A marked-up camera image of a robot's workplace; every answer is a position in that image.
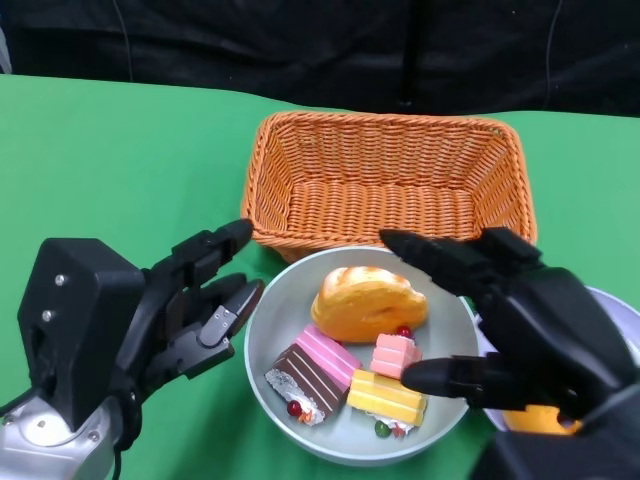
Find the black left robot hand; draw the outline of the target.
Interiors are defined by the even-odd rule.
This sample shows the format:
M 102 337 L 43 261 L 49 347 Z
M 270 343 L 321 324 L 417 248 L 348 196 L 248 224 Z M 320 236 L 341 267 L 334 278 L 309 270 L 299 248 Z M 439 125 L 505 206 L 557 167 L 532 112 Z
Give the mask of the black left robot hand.
M 216 275 L 252 234 L 248 219 L 203 230 L 144 272 L 145 291 L 116 360 L 137 400 L 234 356 L 231 340 L 256 308 L 264 282 L 243 273 Z

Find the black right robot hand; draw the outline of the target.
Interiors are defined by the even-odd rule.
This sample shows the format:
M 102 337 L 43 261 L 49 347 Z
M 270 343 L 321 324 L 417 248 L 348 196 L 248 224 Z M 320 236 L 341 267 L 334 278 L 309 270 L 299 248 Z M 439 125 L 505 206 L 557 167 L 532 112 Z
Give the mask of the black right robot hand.
M 550 405 L 586 424 L 639 417 L 639 369 L 613 320 L 569 270 L 506 227 L 471 240 L 379 233 L 404 263 L 454 296 L 470 299 L 495 351 L 423 360 L 403 386 L 464 398 L 472 407 Z

